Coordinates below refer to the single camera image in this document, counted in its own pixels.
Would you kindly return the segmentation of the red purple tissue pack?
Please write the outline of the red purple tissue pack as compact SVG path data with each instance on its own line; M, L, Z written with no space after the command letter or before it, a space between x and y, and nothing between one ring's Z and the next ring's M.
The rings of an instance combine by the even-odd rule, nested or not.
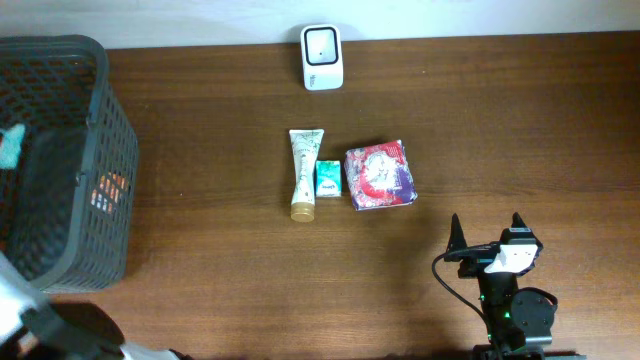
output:
M418 198L401 140L348 150L344 169L357 211L406 206Z

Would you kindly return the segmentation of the small green tissue packet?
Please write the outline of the small green tissue packet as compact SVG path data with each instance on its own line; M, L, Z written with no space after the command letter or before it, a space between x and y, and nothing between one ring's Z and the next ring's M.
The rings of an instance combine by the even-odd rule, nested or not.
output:
M316 196L339 197L342 194L341 164L337 160L316 162Z

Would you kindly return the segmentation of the white tube gold cap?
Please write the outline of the white tube gold cap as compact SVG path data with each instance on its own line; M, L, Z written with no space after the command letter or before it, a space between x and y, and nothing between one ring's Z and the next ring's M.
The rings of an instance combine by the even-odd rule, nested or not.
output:
M323 129L289 131L295 170L290 216L296 222L315 218L314 172L323 135Z

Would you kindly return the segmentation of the orange tissue packet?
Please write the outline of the orange tissue packet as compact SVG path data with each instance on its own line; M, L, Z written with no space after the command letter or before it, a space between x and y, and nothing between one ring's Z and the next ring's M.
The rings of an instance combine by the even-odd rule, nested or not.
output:
M99 178L98 185L91 193L90 204L108 215L114 215L119 206L124 204L129 190L127 178L109 172Z

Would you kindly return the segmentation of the teal soap pouch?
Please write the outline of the teal soap pouch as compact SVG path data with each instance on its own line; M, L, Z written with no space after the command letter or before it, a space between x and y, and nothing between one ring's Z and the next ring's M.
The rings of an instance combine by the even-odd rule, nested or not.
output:
M17 167L25 133L24 124L16 124L9 129L1 130L0 168L2 170L12 170Z

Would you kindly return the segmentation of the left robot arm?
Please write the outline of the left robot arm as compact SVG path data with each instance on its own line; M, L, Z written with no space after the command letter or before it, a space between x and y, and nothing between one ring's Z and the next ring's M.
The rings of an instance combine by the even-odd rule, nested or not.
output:
M34 359L109 358L125 331L214 359L463 357L474 325L433 278L424 217L139 215L127 276L23 316Z

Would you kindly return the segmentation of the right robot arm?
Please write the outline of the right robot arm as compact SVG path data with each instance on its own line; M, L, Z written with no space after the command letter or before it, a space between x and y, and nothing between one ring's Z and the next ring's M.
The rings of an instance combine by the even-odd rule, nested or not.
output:
M575 352L547 353L552 343L551 329L558 309L553 294L535 287L521 288L518 279L534 269L543 244L517 213L500 239L470 246L459 217L451 219L446 251L431 265L437 272L440 261L459 265L460 279L475 279L479 285L479 306L466 300L441 277L436 280L463 304L476 312L487 330L488 343L476 345L470 357L480 360L582 359Z

